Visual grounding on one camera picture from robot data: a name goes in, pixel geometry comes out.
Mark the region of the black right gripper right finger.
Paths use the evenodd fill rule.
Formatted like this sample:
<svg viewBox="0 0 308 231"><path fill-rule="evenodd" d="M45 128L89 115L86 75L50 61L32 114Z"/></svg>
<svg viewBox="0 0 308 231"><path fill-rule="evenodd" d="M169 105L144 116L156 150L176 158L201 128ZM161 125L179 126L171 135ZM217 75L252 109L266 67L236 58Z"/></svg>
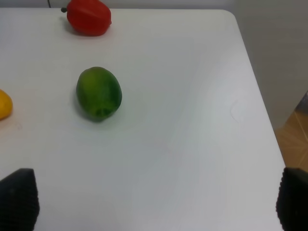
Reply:
<svg viewBox="0 0 308 231"><path fill-rule="evenodd" d="M276 212L284 231L308 229L308 173L286 167L282 173Z"/></svg>

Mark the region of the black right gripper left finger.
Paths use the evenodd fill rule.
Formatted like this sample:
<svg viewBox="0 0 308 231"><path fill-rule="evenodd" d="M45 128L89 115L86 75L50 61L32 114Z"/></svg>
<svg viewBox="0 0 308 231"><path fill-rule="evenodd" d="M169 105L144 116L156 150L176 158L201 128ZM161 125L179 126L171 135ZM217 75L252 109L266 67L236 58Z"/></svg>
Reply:
<svg viewBox="0 0 308 231"><path fill-rule="evenodd" d="M32 231L39 216L34 170L21 168L0 181L0 229Z"/></svg>

